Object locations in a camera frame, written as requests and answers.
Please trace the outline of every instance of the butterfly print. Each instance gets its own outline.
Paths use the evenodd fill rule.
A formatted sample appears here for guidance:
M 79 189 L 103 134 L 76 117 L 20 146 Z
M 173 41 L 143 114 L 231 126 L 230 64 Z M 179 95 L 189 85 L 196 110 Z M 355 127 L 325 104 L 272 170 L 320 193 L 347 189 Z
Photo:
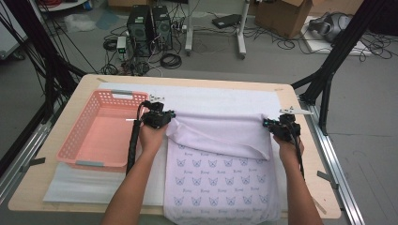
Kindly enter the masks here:
M 199 199 L 195 199 L 193 197 L 191 197 L 192 199 L 192 205 L 193 206 L 199 206 L 200 205 L 200 201 L 202 200 L 202 197 L 200 197 Z
M 216 199 L 208 198 L 208 200 L 210 201 L 211 206 L 217 206 L 217 204 L 219 204 L 219 198 Z
M 268 195 L 266 195 L 266 196 L 259 195 L 259 196 L 260 196 L 261 203 L 268 203 L 268 200 L 269 200 Z
M 263 175 L 263 176 L 257 175 L 257 180 L 261 184 L 264 184 L 266 182 L 266 176 L 265 175 Z
M 177 184 L 178 186 L 182 186 L 182 185 L 184 185 L 184 180 L 185 180 L 185 177 L 182 177 L 181 179 L 179 179 L 178 177 L 176 177 L 176 184 Z
M 218 181 L 219 181 L 219 178 L 216 178 L 216 179 L 214 179 L 214 180 L 208 178 L 208 182 L 209 182 L 210 185 L 212 185 L 212 186 L 216 186 Z
M 244 197 L 243 196 L 243 202 L 245 204 L 252 204 L 252 196 L 251 197 Z
M 224 161 L 225 167 L 232 167 L 232 159 Z
M 202 162 L 202 160 L 199 160 L 199 161 L 193 160 L 192 164 L 193 164 L 194 167 L 200 167 L 201 162 Z
M 228 204 L 228 205 L 235 205 L 235 197 L 234 198 L 228 198 L 228 197 L 226 197 L 226 203 Z
M 248 177 L 241 176 L 241 179 L 242 179 L 243 185 L 249 185 L 250 184 L 250 176 L 248 176 Z
M 201 180 L 202 180 L 202 178 L 199 178 L 199 179 L 192 178 L 192 182 L 195 186 L 200 186 Z
M 217 166 L 217 160 L 214 161 L 208 161 L 208 166 L 211 168 L 215 168 Z
M 232 186 L 234 185 L 234 177 L 232 177 L 231 179 L 228 179 L 225 177 L 225 183 L 227 186 Z
M 179 167 L 185 166 L 185 159 L 184 160 L 176 160 L 176 165 Z
M 175 205 L 176 206 L 181 206 L 183 201 L 184 201 L 184 197 L 182 197 L 180 199 L 175 197 Z
M 240 161 L 240 165 L 241 166 L 247 166 L 248 163 L 249 163 L 249 160 L 246 157 L 245 158 L 240 158 L 239 161 Z

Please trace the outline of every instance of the plastic basket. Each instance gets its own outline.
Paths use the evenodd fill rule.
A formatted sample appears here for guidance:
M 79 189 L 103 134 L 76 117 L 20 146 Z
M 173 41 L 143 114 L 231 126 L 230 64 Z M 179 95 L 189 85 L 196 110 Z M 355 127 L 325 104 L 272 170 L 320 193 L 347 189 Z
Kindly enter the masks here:
M 143 92 L 94 91 L 57 160 L 78 169 L 124 172 L 133 125 L 126 119 L 135 119 L 138 106 L 147 99 Z

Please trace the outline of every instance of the wooden table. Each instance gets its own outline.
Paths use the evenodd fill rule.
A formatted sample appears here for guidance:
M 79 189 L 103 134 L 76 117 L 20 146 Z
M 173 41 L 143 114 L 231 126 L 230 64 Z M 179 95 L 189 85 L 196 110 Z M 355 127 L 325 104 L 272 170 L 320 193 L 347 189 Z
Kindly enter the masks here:
M 26 173 L 14 195 L 8 203 L 10 210 L 41 212 L 97 212 L 103 213 L 106 204 L 97 203 L 64 203 L 44 202 L 42 199 L 51 183 L 58 162 L 55 155 L 72 129 L 88 97 L 101 83 L 135 83 L 188 87 L 230 88 L 276 92 L 282 108 L 290 106 L 299 108 L 299 102 L 293 88 L 288 84 L 259 82 L 224 82 L 189 79 L 167 79 L 147 77 L 121 77 L 105 75 L 86 75 L 80 81 L 68 105 L 60 115 L 45 144 L 38 152 L 37 158 L 46 158 L 44 164 L 32 166 Z M 301 125 L 301 139 L 305 143 L 303 163 L 306 170 L 306 182 L 315 200 L 321 218 L 339 218 L 340 207 L 330 183 L 316 175 L 317 171 L 325 172 L 312 134 L 303 115 L 297 116 Z M 142 214 L 162 215 L 161 206 L 143 206 Z

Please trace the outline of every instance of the printed cloth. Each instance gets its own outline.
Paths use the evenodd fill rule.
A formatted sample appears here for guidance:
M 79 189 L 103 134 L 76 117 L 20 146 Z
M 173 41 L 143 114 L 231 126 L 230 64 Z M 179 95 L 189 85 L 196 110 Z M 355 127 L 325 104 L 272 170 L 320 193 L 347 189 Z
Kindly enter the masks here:
M 262 114 L 176 112 L 167 128 L 164 215 L 176 224 L 258 224 L 281 207 Z

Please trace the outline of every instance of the concrete floor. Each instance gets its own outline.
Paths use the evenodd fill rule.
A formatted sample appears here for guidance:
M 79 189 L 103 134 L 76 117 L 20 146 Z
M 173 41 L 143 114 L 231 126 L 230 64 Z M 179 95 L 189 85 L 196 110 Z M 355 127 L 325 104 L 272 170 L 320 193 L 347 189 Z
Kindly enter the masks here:
M 69 13 L 86 13 L 93 21 L 105 20 L 102 29 L 71 33 L 69 36 L 98 70 L 104 64 L 103 37 L 110 30 L 126 23 L 125 13 L 95 8 L 84 12 L 78 8 Z M 211 27 L 212 17 L 199 23 Z M 248 18 L 253 27 L 253 18 Z M 61 36 L 71 63 L 82 70 L 92 71 L 82 57 Z M 282 50 L 271 37 L 256 40 L 246 38 L 247 56 L 237 55 L 234 37 L 214 33 L 195 34 L 196 49 L 191 57 L 181 51 L 182 66 L 176 70 L 160 68 L 163 77 L 243 81 L 256 83 L 293 83 L 315 72 L 325 61 L 325 54 L 303 54 L 298 47 Z M 395 42 L 390 50 L 398 53 Z M 337 71 L 331 89 L 328 132 L 345 177 L 367 224 L 396 224 L 398 220 L 398 57 L 385 60 L 371 56 L 360 62 L 349 56 Z M 147 76 L 159 77 L 156 69 Z M 297 90 L 298 94 L 305 87 Z M 0 61 L 0 157 L 44 101 L 36 74 L 28 60 Z M 38 214 L 17 213 L 7 209 L 7 199 L 1 204 L 0 224 L 43 224 L 56 219 L 63 224 L 98 223 L 98 214 Z M 344 216 L 326 220 L 325 224 L 347 224 Z M 285 220 L 273 224 L 286 224 Z

